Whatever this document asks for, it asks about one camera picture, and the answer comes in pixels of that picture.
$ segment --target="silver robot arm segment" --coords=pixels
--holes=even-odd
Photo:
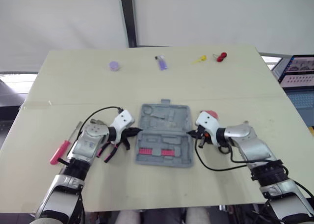
[[[81,191],[87,172],[98,149],[107,141],[116,143],[122,132],[134,123],[131,114],[124,110],[107,127],[98,120],[91,120],[73,144],[67,161],[55,176],[31,224],[78,224],[83,213]]]
[[[232,140],[250,169],[252,180],[258,180],[260,191],[280,220],[292,223],[314,223],[314,210],[295,182],[284,173],[281,160],[277,160],[264,141],[259,139],[248,123],[221,128],[217,119],[202,112],[197,126],[208,132],[215,146],[226,146]]]

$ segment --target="white wall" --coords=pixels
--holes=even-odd
[[[121,0],[0,0],[0,71],[38,71],[49,50],[127,46]]]
[[[139,45],[253,44],[314,53],[314,0],[135,0]]]

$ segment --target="table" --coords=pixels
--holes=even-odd
[[[216,62],[212,54],[223,51],[227,58]],[[159,70],[157,55],[165,56],[167,70]],[[208,61],[192,64],[201,55]],[[112,60],[122,65],[119,71],[109,70]],[[0,212],[35,212],[62,167],[49,160],[78,121],[110,105],[128,109],[138,120],[143,103],[162,98],[189,105],[193,121],[201,110],[215,110],[223,126],[248,120],[291,178],[312,187],[314,177],[306,171],[312,166],[313,137],[253,46],[53,51],[0,151]],[[109,124],[115,116],[112,110],[95,118]],[[130,143],[129,152],[121,147],[108,164],[94,161],[83,190],[86,211],[265,201],[247,168],[212,172],[196,155],[191,168],[137,165],[135,139]],[[211,167],[232,166],[211,145],[201,154]]]

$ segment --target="gray tool case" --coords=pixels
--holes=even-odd
[[[171,105],[170,100],[161,104],[143,104],[135,146],[135,162],[188,168],[193,165],[190,108]]]

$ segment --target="black cable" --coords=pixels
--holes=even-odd
[[[83,205],[83,198],[82,198],[82,194],[80,193],[78,198],[81,200],[81,208],[82,208],[82,216],[81,216],[81,220],[82,220],[82,224],[85,224],[86,221],[86,217],[85,217],[85,209],[84,209],[84,205]]]
[[[201,159],[201,156],[199,155],[198,151],[197,151],[197,138],[195,139],[195,144],[194,144],[194,149],[195,149],[195,152],[196,152],[196,155],[198,157],[198,159],[200,160],[200,162],[202,163],[202,165],[204,167],[206,167],[207,169],[209,170],[212,170],[212,171],[229,171],[229,170],[233,170],[233,169],[237,169],[237,168],[243,168],[243,167],[246,167],[246,165],[241,165],[241,166],[237,166],[237,167],[231,167],[231,168],[224,168],[224,169],[215,169],[215,168],[210,168],[208,167],[204,162],[203,160]]]
[[[312,194],[308,189],[306,189],[304,186],[302,186],[299,182],[297,182],[297,181],[294,181],[294,182],[295,182],[295,184],[296,184],[297,186],[299,186],[299,187],[302,188],[306,193],[308,193],[311,198],[314,198],[313,194]]]
[[[254,221],[253,221],[253,224],[255,224],[255,223],[257,222],[257,220],[260,218],[261,213],[264,211],[264,209],[265,209],[266,206],[268,205],[268,202],[269,202],[269,200],[267,200],[267,201],[265,202],[265,204],[264,204],[263,207],[261,208],[260,213],[255,217],[255,219],[254,219]]]
[[[286,168],[284,165],[281,165],[281,167],[285,170],[286,175],[289,175],[289,170],[288,168]]]
[[[117,109],[119,113],[121,113],[121,112],[123,111],[123,108],[121,108],[121,107],[109,106],[109,107],[105,107],[105,108],[102,108],[102,109],[99,109],[99,110],[93,112],[93,113],[92,113],[91,115],[89,115],[89,116],[86,118],[86,120],[82,123],[82,125],[81,125],[81,127],[80,127],[80,129],[79,129],[79,131],[78,131],[77,139],[79,139],[79,136],[80,136],[80,134],[82,133],[82,129],[83,129],[85,123],[86,123],[94,114],[96,114],[96,113],[98,113],[98,112],[100,112],[100,111],[102,111],[102,110],[107,110],[107,109]]]

